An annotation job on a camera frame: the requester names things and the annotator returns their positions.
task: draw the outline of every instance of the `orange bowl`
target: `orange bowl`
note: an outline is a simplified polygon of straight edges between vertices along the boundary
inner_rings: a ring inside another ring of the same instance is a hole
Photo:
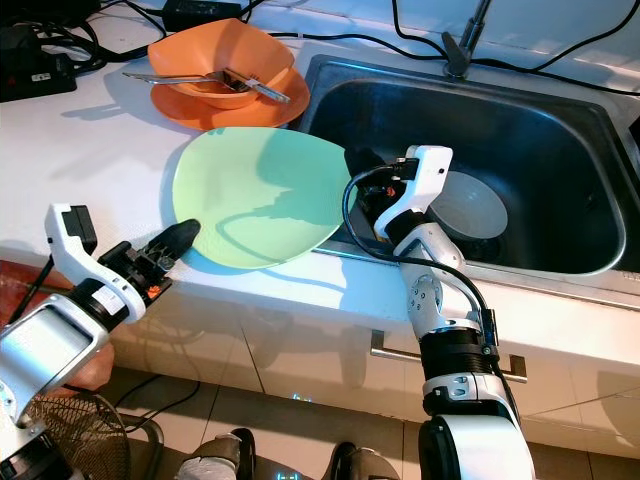
[[[148,51],[158,75],[205,75],[228,67],[270,87],[287,75],[294,60],[282,42],[235,18],[175,33],[149,45]],[[225,110],[245,107],[258,96],[254,90],[237,93],[216,82],[171,87]]]

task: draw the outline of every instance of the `faucet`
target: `faucet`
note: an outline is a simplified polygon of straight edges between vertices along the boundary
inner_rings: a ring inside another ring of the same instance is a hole
[[[449,57],[449,61],[444,67],[444,72],[448,76],[453,78],[465,77],[465,73],[471,63],[473,50],[476,48],[478,39],[482,34],[484,17],[490,4],[491,0],[480,0],[476,13],[467,22],[467,27],[464,29],[459,45],[449,32],[442,34],[442,43]]]

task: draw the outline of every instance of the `cabinet handle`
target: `cabinet handle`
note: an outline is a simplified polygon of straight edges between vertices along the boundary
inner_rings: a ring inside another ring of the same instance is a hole
[[[384,346],[384,332],[382,330],[371,331],[371,348],[369,349],[369,353],[374,357],[420,363],[420,355],[417,353],[386,348]],[[504,378],[512,382],[527,383],[527,365],[524,357],[520,355],[509,355],[509,364],[511,367],[509,370],[502,370]]]

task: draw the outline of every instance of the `green plate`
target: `green plate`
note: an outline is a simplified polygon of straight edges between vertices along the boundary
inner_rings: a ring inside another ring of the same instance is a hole
[[[299,257],[337,230],[349,180],[338,145],[290,130],[220,128],[182,154],[173,208],[179,222],[202,224],[193,246],[206,258],[264,268]]]

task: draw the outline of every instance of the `kitchen sink basin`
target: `kitchen sink basin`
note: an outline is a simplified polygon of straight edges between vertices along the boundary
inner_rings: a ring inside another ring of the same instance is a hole
[[[389,162],[410,145],[444,145],[452,171],[497,193],[500,236],[452,236],[472,277],[640,309],[640,180],[602,107],[325,55],[307,82],[311,104],[293,128]],[[373,260],[344,229],[319,250]]]

